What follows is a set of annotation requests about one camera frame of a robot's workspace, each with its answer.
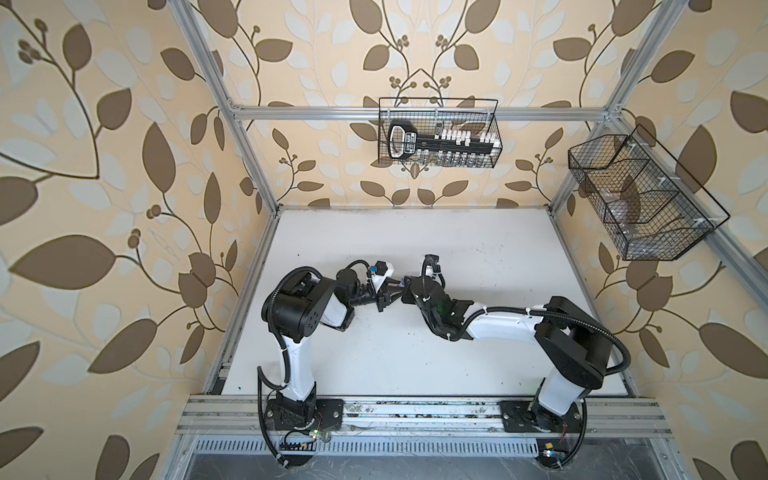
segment white table surface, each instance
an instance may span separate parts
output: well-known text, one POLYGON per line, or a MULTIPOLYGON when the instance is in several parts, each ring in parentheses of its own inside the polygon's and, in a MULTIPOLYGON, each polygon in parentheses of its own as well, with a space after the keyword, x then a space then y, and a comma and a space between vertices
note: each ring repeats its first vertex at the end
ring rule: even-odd
MULTIPOLYGON (((288 210, 283 213, 223 388, 255 395, 257 367, 280 381, 279 349, 261 306, 297 266, 324 276, 359 258, 419 275, 425 254, 440 256, 451 298, 488 306, 533 306, 565 296, 589 307, 549 217, 538 209, 288 210)), ((345 332, 312 335, 318 395, 534 395, 552 363, 536 343, 504 339, 449 342, 429 332, 419 309, 399 301, 379 313, 356 308, 345 332)), ((626 395, 619 375, 597 395, 626 395)))

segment wire mesh basket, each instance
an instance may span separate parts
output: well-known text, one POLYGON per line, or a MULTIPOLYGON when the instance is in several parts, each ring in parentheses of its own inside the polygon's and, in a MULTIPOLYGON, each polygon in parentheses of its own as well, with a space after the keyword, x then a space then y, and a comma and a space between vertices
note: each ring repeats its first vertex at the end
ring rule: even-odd
POLYGON ((493 168, 503 148, 497 106, 478 98, 380 98, 379 162, 493 168))
POLYGON ((638 128, 572 147, 568 168, 623 260, 675 260, 730 214, 650 132, 638 128), (671 158, 676 173, 656 163, 651 145, 671 158), (705 213, 702 200, 717 212, 705 213))

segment leaf pattern wallpaper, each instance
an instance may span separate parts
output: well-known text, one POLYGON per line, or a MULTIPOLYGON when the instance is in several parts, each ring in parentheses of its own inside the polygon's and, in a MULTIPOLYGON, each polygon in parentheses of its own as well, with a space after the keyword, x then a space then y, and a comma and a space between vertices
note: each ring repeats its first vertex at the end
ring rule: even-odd
POLYGON ((266 224, 164 2, 0 0, 0 476, 151 478, 266 224))
MULTIPOLYGON (((723 228, 768 269, 766 47, 765 2, 692 0, 624 114, 679 156, 683 181, 725 205, 723 228)), ((581 192, 559 219, 607 326, 632 352, 639 393, 659 400, 692 475, 768 478, 766 312, 705 243, 674 262, 624 262, 581 192)))

